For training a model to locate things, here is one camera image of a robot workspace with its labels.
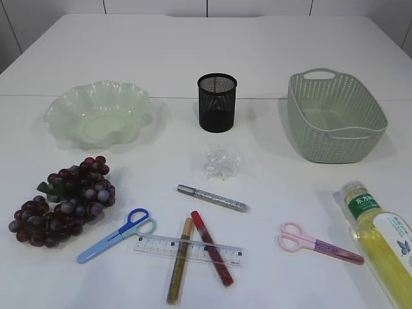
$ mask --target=bottle label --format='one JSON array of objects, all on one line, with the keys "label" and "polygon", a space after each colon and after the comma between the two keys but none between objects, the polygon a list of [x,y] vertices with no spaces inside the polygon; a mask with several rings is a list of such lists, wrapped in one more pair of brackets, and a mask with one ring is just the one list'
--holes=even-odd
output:
[{"label": "bottle label", "polygon": [[379,214],[373,224],[412,276],[412,230],[396,214]]},{"label": "bottle label", "polygon": [[372,208],[380,208],[378,203],[373,199],[370,194],[361,194],[350,201],[349,210],[357,219],[363,212],[368,211]]}]

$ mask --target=pink scissors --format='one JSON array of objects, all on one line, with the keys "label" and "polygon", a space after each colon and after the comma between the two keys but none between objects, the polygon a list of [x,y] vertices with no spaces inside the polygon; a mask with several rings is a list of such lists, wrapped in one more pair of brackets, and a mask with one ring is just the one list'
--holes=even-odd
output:
[{"label": "pink scissors", "polygon": [[[299,233],[290,232],[287,228],[289,226],[296,227],[299,230]],[[289,239],[296,243],[296,246],[289,247],[285,244],[284,239]],[[325,243],[319,239],[310,237],[303,229],[303,227],[296,222],[285,222],[281,226],[281,233],[277,237],[277,242],[279,246],[287,252],[296,252],[302,248],[314,250],[331,256],[333,258],[341,259],[349,263],[356,265],[362,265],[365,260],[362,256],[354,254],[342,248],[331,245],[330,243]]]}]

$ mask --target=scissors blade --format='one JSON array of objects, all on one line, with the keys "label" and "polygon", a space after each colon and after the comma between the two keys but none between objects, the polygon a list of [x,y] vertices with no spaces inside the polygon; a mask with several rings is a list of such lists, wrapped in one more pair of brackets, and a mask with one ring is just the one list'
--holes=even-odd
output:
[{"label": "scissors blade", "polygon": [[90,261],[94,257],[98,256],[100,253],[106,251],[108,248],[113,247],[114,245],[120,243],[123,240],[122,235],[119,234],[118,230],[111,233],[109,236],[106,236],[98,243],[81,253],[77,257],[77,262],[83,264],[87,261]]},{"label": "scissors blade", "polygon": [[316,240],[315,251],[356,265],[362,265],[365,262],[364,258],[358,254],[354,254],[353,252],[325,243],[318,239]]}]

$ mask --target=plastic bottle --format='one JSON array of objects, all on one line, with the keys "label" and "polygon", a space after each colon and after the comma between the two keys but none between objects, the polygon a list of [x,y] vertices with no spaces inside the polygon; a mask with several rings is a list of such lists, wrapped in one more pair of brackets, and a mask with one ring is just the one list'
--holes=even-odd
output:
[{"label": "plastic bottle", "polygon": [[341,196],[357,220],[356,240],[401,309],[412,309],[412,230],[397,214],[382,210],[361,182],[344,185]]}]

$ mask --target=silver glitter pen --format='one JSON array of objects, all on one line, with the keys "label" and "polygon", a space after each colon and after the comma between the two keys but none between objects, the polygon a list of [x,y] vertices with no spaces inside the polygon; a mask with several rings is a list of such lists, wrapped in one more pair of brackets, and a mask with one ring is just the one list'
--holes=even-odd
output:
[{"label": "silver glitter pen", "polygon": [[203,201],[209,201],[213,204],[233,209],[234,211],[247,212],[249,209],[248,205],[239,201],[224,198],[222,196],[195,188],[190,188],[185,185],[178,185],[178,191]]}]

